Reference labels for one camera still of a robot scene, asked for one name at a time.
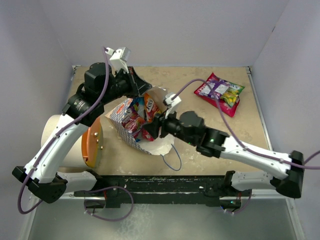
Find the pink cookie snack packet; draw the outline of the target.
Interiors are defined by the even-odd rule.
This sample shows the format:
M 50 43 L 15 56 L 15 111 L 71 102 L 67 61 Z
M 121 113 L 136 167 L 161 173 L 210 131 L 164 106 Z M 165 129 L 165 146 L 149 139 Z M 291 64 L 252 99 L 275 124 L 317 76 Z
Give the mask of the pink cookie snack packet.
M 245 89 L 244 86 L 224 80 L 213 72 L 193 93 L 218 108 L 217 102 L 223 113 L 233 118 L 240 103 L 239 94 Z

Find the green yellow candy packet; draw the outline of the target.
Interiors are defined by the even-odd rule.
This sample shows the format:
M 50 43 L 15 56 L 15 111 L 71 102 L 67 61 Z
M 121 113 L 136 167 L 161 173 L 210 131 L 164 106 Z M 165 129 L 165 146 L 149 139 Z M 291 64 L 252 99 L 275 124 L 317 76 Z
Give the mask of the green yellow candy packet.
M 224 102 L 232 108 L 236 103 L 238 96 L 245 89 L 245 86 L 227 80 L 224 80 L 224 82 L 227 84 L 228 89 L 223 93 L 220 99 L 224 100 Z

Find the blue checkered paper bag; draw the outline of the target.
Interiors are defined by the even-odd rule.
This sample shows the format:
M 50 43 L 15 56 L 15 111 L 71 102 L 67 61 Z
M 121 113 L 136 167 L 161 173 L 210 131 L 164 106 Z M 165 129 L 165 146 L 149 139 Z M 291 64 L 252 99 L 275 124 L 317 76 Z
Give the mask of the blue checkered paper bag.
M 163 98 L 168 94 L 168 91 L 159 86 L 153 86 L 150 90 L 148 90 L 145 94 L 149 94 L 159 109 L 161 110 L 161 114 L 165 112 L 166 106 L 163 104 Z M 112 126 L 115 128 L 120 138 L 129 146 L 133 147 L 136 150 L 144 152 L 148 155 L 160 156 L 163 162 L 172 169 L 173 171 L 180 171 L 182 168 L 182 159 L 174 146 L 175 140 L 172 135 L 167 135 L 164 138 L 156 138 L 154 141 L 147 141 L 142 138 L 141 131 L 137 138 L 134 138 L 123 126 L 122 120 L 124 119 L 127 109 L 129 107 L 134 107 L 137 113 L 144 118 L 146 122 L 146 113 L 145 113 L 145 102 L 144 95 L 140 97 L 129 97 L 125 99 L 123 102 L 119 103 L 115 108 L 113 108 L 110 112 L 108 112 L 105 117 L 110 121 Z M 165 155 L 167 155 L 171 150 L 174 150 L 178 159 L 179 159 L 179 167 L 174 168 L 169 165 L 165 160 Z

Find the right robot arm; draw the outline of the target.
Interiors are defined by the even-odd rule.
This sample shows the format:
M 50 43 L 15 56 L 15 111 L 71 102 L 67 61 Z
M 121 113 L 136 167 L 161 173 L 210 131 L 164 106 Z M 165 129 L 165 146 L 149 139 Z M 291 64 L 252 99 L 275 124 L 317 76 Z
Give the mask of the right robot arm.
M 194 146 L 198 153 L 208 158 L 229 159 L 258 169 L 256 172 L 226 173 L 222 190 L 228 196 L 258 189 L 275 190 L 293 199 L 302 196 L 304 159 L 301 152 L 274 152 L 237 141 L 226 132 L 206 126 L 204 119 L 194 111 L 184 112 L 179 118 L 175 113 L 158 113 L 143 128 L 154 139 L 170 134 Z

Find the orange snack packet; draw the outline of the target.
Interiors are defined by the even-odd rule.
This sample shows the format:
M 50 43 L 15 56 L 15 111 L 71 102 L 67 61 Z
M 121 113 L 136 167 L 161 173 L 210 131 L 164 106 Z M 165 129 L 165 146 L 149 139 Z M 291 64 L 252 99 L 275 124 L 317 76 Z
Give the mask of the orange snack packet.
M 156 114 L 162 113 L 154 99 L 148 93 L 144 95 L 144 109 L 146 122 L 148 123 L 152 122 Z

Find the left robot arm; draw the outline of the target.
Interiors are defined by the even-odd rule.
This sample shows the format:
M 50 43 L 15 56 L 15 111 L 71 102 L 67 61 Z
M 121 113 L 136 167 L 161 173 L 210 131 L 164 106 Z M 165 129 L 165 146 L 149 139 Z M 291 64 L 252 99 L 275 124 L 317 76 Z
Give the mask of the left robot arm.
M 152 85 L 140 78 L 134 68 L 112 73 L 108 64 L 97 62 L 84 73 L 76 93 L 62 110 L 55 130 L 35 157 L 25 166 L 16 166 L 12 175 L 42 201 L 51 204 L 64 193 L 87 191 L 98 196 L 102 177 L 93 170 L 59 172 L 59 167 L 76 141 L 104 113 L 104 106 L 118 98 L 141 97 Z

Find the purple pink candy packet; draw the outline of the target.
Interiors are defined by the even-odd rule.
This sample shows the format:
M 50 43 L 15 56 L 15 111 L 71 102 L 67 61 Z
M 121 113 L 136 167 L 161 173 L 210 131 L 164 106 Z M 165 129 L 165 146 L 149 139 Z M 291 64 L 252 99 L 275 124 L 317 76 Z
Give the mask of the purple pink candy packet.
M 126 114 L 121 122 L 122 126 L 134 137 L 137 138 L 143 124 L 145 123 L 133 106 L 129 107 Z

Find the purple white snack packet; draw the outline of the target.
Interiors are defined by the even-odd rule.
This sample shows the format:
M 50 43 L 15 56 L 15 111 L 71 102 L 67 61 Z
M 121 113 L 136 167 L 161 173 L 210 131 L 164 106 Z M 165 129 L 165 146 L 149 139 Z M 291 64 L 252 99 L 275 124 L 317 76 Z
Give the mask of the purple white snack packet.
M 228 89 L 228 85 L 224 80 L 207 80 L 198 90 L 198 95 L 208 97 L 210 99 L 219 99 Z

